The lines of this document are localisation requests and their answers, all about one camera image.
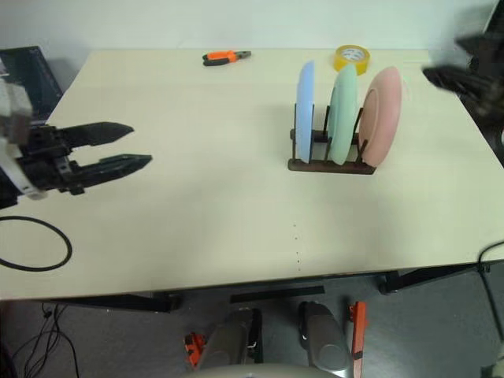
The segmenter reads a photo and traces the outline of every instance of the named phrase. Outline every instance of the pink plate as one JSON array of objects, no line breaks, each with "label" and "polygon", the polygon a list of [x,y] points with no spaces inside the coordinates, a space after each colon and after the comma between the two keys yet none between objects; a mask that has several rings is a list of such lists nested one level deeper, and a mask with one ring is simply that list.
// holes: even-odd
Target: pink plate
[{"label": "pink plate", "polygon": [[401,114],[401,75],[396,67],[379,72],[369,85],[359,126],[359,146],[367,140],[362,160],[377,167],[394,141]]}]

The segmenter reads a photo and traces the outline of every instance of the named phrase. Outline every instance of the plate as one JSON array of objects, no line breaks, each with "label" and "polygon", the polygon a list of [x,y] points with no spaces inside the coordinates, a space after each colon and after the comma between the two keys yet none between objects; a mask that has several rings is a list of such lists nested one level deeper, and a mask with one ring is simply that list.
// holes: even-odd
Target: plate
[{"label": "plate", "polygon": [[359,146],[368,141],[362,153],[366,164],[377,167],[385,160],[399,123],[401,102],[401,74],[396,67],[388,67],[372,80],[364,100]]},{"label": "plate", "polygon": [[339,165],[347,160],[354,137],[357,92],[357,70],[354,65],[346,65],[336,77],[328,117],[328,133],[332,137],[329,156]]},{"label": "plate", "polygon": [[309,163],[309,152],[312,145],[314,81],[315,62],[309,61],[299,74],[296,96],[296,147],[298,158],[305,163]]}]

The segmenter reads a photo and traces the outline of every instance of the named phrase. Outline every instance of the blue plate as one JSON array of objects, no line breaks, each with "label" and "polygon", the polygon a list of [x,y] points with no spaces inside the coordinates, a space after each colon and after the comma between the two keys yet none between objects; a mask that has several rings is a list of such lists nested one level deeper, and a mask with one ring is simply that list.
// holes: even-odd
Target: blue plate
[{"label": "blue plate", "polygon": [[309,163],[309,151],[312,144],[314,81],[315,62],[309,61],[299,74],[296,97],[296,146],[298,158],[305,163]]},{"label": "blue plate", "polygon": [[343,164],[348,157],[357,115],[357,70],[354,65],[346,65],[336,77],[328,117],[332,137],[329,156],[336,164]]}]

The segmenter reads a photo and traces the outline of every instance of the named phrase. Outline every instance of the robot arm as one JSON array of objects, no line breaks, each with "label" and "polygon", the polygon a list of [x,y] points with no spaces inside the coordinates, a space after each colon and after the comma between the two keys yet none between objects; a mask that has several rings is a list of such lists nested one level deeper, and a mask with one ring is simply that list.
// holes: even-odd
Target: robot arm
[{"label": "robot arm", "polygon": [[73,148],[111,143],[133,128],[111,122],[33,128],[31,117],[24,88],[0,79],[0,209],[16,205],[20,195],[44,198],[51,189],[79,195],[86,187],[127,176],[152,160],[150,155],[122,154],[81,167],[69,159]]}]

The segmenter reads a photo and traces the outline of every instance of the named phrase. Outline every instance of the yellow tape roll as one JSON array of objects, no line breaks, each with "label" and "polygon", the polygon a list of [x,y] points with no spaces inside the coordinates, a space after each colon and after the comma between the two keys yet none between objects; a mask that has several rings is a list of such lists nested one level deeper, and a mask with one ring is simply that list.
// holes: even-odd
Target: yellow tape roll
[{"label": "yellow tape roll", "polygon": [[344,66],[352,63],[357,69],[357,74],[362,75],[368,69],[370,58],[369,51],[364,47],[356,45],[341,46],[336,50],[334,68],[339,72]]}]

